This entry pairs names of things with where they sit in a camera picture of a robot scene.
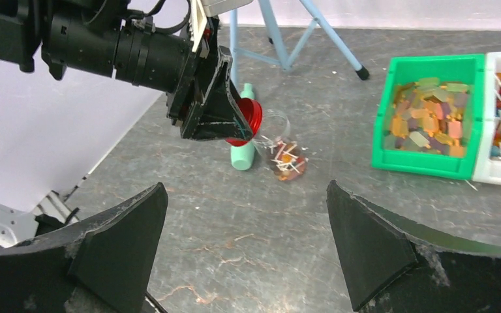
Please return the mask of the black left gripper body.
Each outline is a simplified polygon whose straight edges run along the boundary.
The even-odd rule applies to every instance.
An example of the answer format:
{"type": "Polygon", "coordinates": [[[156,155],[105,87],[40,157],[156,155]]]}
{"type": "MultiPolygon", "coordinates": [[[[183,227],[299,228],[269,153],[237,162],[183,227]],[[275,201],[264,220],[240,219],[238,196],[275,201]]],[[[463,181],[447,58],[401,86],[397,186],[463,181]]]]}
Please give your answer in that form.
{"type": "Polygon", "coordinates": [[[219,22],[207,22],[203,37],[198,41],[196,52],[189,51],[183,62],[181,78],[173,92],[167,94],[168,118],[180,133],[180,90],[193,84],[196,98],[201,102],[209,95],[209,83],[213,74],[213,65],[209,58],[211,49],[218,46],[219,22]]]}

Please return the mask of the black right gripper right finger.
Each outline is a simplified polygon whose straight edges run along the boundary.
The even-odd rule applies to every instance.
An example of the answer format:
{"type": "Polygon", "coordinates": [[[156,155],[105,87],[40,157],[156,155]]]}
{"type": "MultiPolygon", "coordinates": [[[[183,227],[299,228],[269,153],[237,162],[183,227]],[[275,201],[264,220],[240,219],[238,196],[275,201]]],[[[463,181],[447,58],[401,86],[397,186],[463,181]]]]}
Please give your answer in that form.
{"type": "Polygon", "coordinates": [[[327,210],[354,312],[501,312],[501,246],[430,228],[336,181],[327,210]]]}

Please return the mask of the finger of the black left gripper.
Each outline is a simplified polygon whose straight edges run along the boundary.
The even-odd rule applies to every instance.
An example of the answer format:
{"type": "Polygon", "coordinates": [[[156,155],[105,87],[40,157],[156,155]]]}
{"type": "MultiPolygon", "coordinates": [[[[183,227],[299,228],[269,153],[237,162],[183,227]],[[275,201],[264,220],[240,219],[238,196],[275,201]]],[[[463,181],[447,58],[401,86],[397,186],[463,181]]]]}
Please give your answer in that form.
{"type": "Polygon", "coordinates": [[[209,107],[236,106],[241,96],[232,80],[233,57],[230,50],[225,46],[217,46],[211,49],[209,58],[213,65],[213,74],[209,83],[209,107]]]}
{"type": "Polygon", "coordinates": [[[253,129],[239,108],[241,100],[232,84],[212,88],[200,102],[193,84],[180,90],[180,136],[194,141],[249,141],[253,129]]]}

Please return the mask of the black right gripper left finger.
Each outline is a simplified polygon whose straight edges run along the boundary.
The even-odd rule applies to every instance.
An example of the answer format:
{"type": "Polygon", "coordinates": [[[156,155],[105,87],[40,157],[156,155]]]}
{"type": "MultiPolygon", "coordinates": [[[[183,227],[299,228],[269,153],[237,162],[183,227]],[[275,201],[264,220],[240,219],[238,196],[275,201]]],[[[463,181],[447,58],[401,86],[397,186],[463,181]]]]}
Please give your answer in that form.
{"type": "Polygon", "coordinates": [[[162,312],[147,286],[167,206],[157,183],[77,223],[0,247],[0,312],[162,312]]]}

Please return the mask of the red jar lid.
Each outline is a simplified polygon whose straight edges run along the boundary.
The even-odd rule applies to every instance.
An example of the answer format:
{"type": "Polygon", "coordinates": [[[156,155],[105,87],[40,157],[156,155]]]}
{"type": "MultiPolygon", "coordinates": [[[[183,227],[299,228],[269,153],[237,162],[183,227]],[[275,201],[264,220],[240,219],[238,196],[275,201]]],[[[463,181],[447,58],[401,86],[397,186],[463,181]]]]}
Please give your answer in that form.
{"type": "Polygon", "coordinates": [[[257,100],[253,100],[251,98],[241,98],[237,101],[237,105],[239,106],[246,122],[249,124],[252,130],[252,135],[248,140],[226,139],[226,142],[233,147],[241,147],[251,142],[258,133],[263,118],[263,109],[257,100]]]}

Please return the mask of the clear plastic jar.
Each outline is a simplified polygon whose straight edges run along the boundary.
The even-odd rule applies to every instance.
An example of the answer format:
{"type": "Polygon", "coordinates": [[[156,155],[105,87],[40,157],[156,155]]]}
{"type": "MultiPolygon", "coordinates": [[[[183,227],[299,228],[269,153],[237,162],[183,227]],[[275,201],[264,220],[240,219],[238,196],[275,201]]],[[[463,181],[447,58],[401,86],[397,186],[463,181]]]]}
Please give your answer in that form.
{"type": "Polygon", "coordinates": [[[252,143],[278,180],[288,182],[305,173],[308,158],[293,136],[291,122],[284,112],[265,110],[252,143]]]}

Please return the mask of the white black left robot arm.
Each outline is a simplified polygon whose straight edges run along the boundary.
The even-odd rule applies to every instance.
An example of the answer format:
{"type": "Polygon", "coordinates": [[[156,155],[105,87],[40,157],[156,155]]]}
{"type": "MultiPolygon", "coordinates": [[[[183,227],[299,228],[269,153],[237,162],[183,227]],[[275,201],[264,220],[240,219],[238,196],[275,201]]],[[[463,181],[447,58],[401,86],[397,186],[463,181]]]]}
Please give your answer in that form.
{"type": "Polygon", "coordinates": [[[219,13],[242,1],[189,1],[177,25],[128,1],[0,1],[0,60],[35,69],[36,51],[56,80],[75,68],[166,93],[168,117],[184,139],[241,146],[256,135],[262,108],[242,98],[230,77],[232,56],[217,41],[219,13]]]}

